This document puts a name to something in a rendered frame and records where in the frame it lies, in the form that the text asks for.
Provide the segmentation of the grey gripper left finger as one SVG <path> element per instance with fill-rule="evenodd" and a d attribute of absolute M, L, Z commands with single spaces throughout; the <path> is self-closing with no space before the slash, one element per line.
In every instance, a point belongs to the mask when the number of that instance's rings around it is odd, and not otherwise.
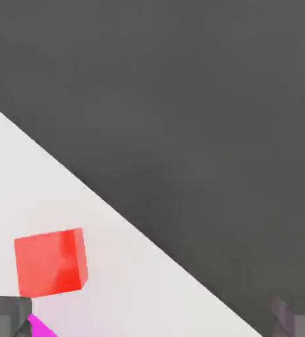
<path fill-rule="evenodd" d="M 30 298 L 0 296 L 0 337 L 32 337 L 32 309 Z"/>

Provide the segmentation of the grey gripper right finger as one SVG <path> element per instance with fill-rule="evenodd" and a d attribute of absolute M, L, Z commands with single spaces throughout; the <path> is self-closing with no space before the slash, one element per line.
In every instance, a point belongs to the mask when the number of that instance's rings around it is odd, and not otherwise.
<path fill-rule="evenodd" d="M 305 337 L 305 297 L 271 301 L 275 317 L 272 337 Z"/>

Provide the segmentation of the small magenta cube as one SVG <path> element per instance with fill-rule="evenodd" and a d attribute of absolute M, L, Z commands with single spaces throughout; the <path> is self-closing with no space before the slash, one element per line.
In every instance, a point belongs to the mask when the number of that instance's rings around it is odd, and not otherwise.
<path fill-rule="evenodd" d="M 34 314 L 28 317 L 32 326 L 32 337 L 58 337 L 45 323 Z"/>

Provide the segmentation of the small red cube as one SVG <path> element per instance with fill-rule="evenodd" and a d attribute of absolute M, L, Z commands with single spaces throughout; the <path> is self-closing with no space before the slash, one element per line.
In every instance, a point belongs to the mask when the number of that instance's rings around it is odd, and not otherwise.
<path fill-rule="evenodd" d="M 23 297 L 81 290 L 88 279 L 82 228 L 16 238 L 14 251 Z"/>

